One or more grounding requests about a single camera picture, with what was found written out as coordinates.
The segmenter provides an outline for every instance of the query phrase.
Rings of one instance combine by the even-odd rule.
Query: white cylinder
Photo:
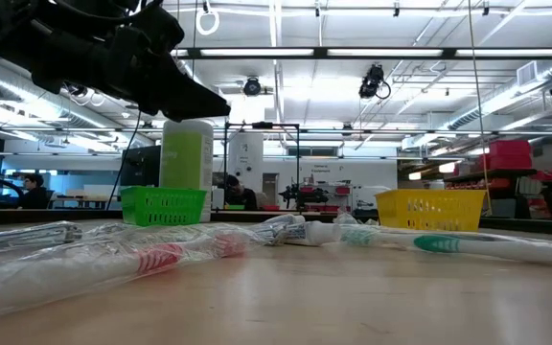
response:
[[[161,142],[159,187],[206,191],[201,221],[210,221],[214,130],[198,120],[167,121]]]
[[[264,135],[234,133],[230,137],[227,173],[244,187],[261,192],[264,187]]]

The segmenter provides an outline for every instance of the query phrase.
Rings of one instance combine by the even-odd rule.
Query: ceiling duct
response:
[[[531,93],[552,88],[552,61],[533,61],[517,70],[517,77],[501,85],[495,90],[480,98],[483,114],[489,115],[515,104]],[[440,125],[440,130],[456,130],[481,117],[478,111],[478,101],[470,102],[458,111],[455,111],[450,120]],[[422,134],[406,138],[402,141],[402,148],[416,148],[436,139],[438,134]]]
[[[45,92],[44,89],[35,86],[29,79],[18,75],[12,70],[0,64],[0,91],[6,98],[13,96],[13,101],[31,102],[37,99],[44,100],[54,108],[62,108],[65,112],[83,120],[89,127],[120,127],[121,125],[107,119],[105,116],[81,105],[78,105],[66,97]],[[122,133],[129,139],[131,133]],[[152,146],[154,142],[146,136],[138,133],[135,136],[142,146]]]

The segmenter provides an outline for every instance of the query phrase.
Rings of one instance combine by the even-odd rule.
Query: table surface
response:
[[[339,243],[262,247],[1,316],[8,343],[546,345],[552,267]]]

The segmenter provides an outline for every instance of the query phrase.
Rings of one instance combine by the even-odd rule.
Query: ceiling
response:
[[[230,0],[210,1],[219,13],[218,29],[209,35],[196,29],[196,5],[200,12],[202,1],[166,0],[164,7],[176,16],[185,31],[179,48],[190,47],[470,47],[471,33],[468,0],[400,0],[400,15],[393,16],[394,1],[380,0],[321,0],[322,15],[313,15],[314,0]],[[474,10],[482,11],[483,1],[472,0]],[[472,16],[475,44],[479,47],[552,47],[552,1],[491,0],[489,15]],[[276,23],[270,25],[270,9]],[[212,24],[206,15],[204,29]],[[279,60],[283,87],[278,90],[284,100],[283,118],[287,123],[304,127],[340,127],[345,122],[355,128],[425,128],[440,125],[463,107],[474,104],[477,91],[487,95],[511,81],[517,69],[528,60],[478,61],[478,90],[471,61],[380,61],[367,60]],[[275,68],[268,59],[187,60],[189,68],[206,86],[227,90],[230,100],[241,99],[238,84],[250,76],[258,77],[263,86],[274,87]],[[391,83],[392,95],[379,102],[360,100],[358,89],[362,77],[373,63],[381,63]],[[30,74],[0,60],[10,76],[29,80]],[[273,96],[264,96],[273,107]],[[105,99],[101,105],[83,105],[91,116],[134,127],[135,112],[126,108],[129,103]],[[59,101],[58,106],[65,107]],[[525,118],[544,108],[552,107],[552,98],[542,101],[535,92],[509,104],[490,117],[508,116],[511,121]],[[276,121],[274,112],[266,116]],[[161,126],[165,118],[143,116]],[[223,119],[212,119],[222,126]],[[529,126],[550,128],[552,117]],[[487,121],[485,129],[501,129],[499,121]],[[157,139],[157,133],[146,134]],[[393,140],[394,136],[374,136],[372,140]]]

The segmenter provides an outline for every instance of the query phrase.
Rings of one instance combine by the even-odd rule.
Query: shelf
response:
[[[536,174],[535,169],[495,169],[487,171],[488,178],[517,178]],[[466,182],[485,178],[484,172],[475,172],[463,176],[445,178],[445,182]]]

